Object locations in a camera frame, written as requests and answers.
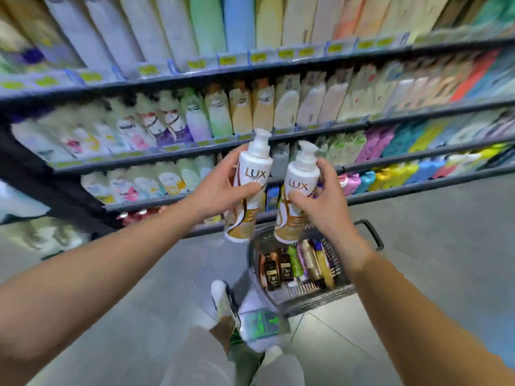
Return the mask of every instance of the pump dispenser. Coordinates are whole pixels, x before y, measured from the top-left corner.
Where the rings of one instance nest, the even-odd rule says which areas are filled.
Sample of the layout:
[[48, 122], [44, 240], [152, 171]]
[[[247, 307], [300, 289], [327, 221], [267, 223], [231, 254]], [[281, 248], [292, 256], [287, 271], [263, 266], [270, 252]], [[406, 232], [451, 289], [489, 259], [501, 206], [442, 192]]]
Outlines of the pump dispenser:
[[234, 187], [247, 183], [259, 183], [261, 191], [256, 195], [243, 199], [229, 210], [226, 219], [225, 235], [233, 242], [247, 242], [254, 232], [260, 201], [265, 192], [266, 181], [274, 160], [270, 157], [268, 139], [272, 136], [267, 130], [257, 129], [254, 141], [249, 148], [240, 153]]
[[299, 241], [306, 223], [306, 214], [293, 205], [289, 199], [291, 191], [297, 191], [311, 198], [315, 193], [320, 169], [317, 167], [315, 153], [318, 147], [307, 141], [299, 141], [300, 151], [295, 161], [290, 162], [286, 179], [281, 188], [279, 213], [275, 223], [275, 238], [285, 244]]

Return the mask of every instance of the shoe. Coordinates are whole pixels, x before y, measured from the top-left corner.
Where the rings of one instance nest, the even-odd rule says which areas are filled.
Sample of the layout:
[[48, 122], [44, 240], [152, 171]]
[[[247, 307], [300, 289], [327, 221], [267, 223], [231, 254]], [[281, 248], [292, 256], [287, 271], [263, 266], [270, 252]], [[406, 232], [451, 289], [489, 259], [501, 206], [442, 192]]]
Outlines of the shoe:
[[238, 311], [229, 295], [228, 286], [223, 280], [215, 280], [211, 284], [211, 297], [216, 308], [216, 322], [220, 322], [223, 317], [231, 317], [234, 320], [234, 328], [240, 330], [241, 321]]

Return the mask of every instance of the pump bottle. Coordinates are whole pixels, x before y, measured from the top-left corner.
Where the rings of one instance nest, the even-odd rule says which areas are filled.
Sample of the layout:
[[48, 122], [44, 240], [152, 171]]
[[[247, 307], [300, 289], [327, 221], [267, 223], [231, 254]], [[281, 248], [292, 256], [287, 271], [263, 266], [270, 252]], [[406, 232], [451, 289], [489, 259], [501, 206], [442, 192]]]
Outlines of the pump bottle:
[[254, 141], [249, 143], [248, 150], [240, 153], [233, 186], [259, 183], [261, 191], [243, 199], [229, 211], [225, 235], [233, 242], [247, 242], [253, 234], [260, 201], [274, 161], [270, 157], [270, 146], [268, 146], [268, 138], [272, 134], [263, 129], [257, 129], [255, 132], [256, 136]]
[[275, 238], [285, 244], [299, 241], [307, 218], [305, 212], [289, 200], [289, 193], [299, 191], [311, 198], [320, 176], [315, 156], [317, 146], [307, 141], [299, 141], [299, 145], [301, 149], [297, 153], [297, 158], [288, 165], [286, 179], [281, 188], [279, 214], [275, 223]]

